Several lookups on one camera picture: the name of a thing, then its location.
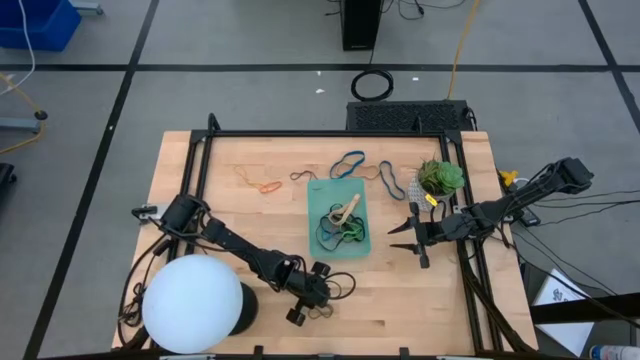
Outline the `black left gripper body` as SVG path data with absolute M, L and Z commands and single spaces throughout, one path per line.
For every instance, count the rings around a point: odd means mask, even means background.
M 294 259 L 284 278 L 284 289 L 298 298 L 295 306 L 289 310 L 286 319 L 296 326 L 302 326 L 306 316 L 303 308 L 324 308 L 328 305 L 330 289 L 326 283 L 331 267 L 315 262 L 311 271 L 306 268 L 303 259 Z

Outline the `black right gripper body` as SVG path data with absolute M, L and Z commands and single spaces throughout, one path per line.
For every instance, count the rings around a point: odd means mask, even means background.
M 426 253 L 427 247 L 442 242 L 461 240 L 468 235 L 468 224 L 462 214 L 453 214 L 439 222 L 421 222 L 419 205 L 410 202 L 409 209 L 412 214 L 409 218 L 409 224 L 413 228 L 417 240 L 413 252 L 419 256 L 422 269 L 430 267 L 429 257 Z

